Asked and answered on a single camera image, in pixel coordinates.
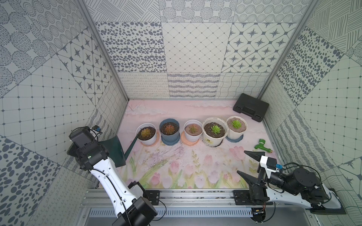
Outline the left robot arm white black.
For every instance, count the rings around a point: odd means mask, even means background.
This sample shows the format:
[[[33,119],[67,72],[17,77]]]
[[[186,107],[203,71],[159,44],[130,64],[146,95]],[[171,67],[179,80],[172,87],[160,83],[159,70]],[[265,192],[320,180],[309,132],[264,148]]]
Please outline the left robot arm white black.
[[[157,211],[145,197],[138,182],[127,186],[120,178],[107,148],[89,127],[78,127],[70,135],[73,142],[67,154],[73,156],[81,170],[89,171],[102,184],[112,201],[117,220],[113,226],[149,226]]]

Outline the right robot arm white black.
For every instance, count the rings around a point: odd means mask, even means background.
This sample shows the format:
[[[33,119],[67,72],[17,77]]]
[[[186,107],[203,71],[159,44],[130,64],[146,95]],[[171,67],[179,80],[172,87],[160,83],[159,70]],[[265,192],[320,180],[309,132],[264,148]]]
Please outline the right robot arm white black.
[[[257,177],[238,171],[249,190],[234,190],[236,205],[264,205],[271,202],[296,205],[313,214],[345,214],[342,202],[332,188],[327,188],[318,172],[307,166],[295,164],[291,173],[284,173],[283,166],[264,152],[245,151],[259,162]]]

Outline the dark green watering can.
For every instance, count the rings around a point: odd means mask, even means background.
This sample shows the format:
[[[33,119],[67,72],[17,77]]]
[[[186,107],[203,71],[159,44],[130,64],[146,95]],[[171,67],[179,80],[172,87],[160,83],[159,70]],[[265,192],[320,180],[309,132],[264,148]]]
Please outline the dark green watering can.
[[[76,159],[80,169],[91,170],[99,161],[107,159],[113,160],[116,167],[125,166],[139,135],[136,135],[126,152],[123,151],[117,136],[106,141],[98,141],[90,131],[81,128],[69,137],[73,143],[67,154]]]

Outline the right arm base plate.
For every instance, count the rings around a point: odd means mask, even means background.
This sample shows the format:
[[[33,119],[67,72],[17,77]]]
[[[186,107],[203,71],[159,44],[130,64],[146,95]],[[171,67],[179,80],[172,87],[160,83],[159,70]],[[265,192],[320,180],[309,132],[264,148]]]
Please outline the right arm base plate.
[[[250,199],[248,190],[233,190],[232,193],[235,205],[255,205],[255,203]]]

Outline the blue-grey pot red succulent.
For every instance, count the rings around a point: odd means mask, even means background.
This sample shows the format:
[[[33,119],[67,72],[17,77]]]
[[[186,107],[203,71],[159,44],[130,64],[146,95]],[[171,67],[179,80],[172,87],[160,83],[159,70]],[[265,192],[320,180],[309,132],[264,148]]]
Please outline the blue-grey pot red succulent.
[[[162,142],[168,146],[177,144],[181,138],[180,124],[175,119],[165,119],[159,125]]]

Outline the white pot bright green succulent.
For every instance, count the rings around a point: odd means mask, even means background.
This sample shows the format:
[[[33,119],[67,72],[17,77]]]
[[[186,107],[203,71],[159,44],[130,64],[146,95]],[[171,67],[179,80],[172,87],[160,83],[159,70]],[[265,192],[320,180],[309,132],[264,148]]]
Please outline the white pot bright green succulent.
[[[231,116],[227,119],[228,135],[227,139],[232,143],[238,143],[244,138],[244,133],[248,129],[247,122],[238,116]]]

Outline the white pot pink succulent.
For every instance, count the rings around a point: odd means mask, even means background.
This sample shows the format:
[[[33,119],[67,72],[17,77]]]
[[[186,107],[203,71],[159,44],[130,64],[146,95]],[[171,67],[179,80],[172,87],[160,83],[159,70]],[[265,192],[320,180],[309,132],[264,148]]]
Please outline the white pot pink succulent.
[[[181,141],[187,146],[194,146],[202,135],[202,124],[198,120],[189,120],[184,124]]]

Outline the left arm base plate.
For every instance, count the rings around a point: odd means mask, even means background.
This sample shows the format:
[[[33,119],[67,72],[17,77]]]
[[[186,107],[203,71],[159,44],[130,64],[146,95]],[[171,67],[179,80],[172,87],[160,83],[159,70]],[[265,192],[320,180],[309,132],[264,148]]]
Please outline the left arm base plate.
[[[154,205],[159,205],[160,191],[159,190],[146,190],[143,195],[149,200],[149,202]]]

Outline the white pot yellow-brown succulent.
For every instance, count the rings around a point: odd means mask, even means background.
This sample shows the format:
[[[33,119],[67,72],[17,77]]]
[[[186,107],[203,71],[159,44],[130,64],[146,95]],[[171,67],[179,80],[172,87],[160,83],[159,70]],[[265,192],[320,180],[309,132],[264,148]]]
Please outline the white pot yellow-brown succulent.
[[[137,140],[144,146],[150,147],[155,145],[160,138],[160,135],[152,123],[144,123],[136,130]]]

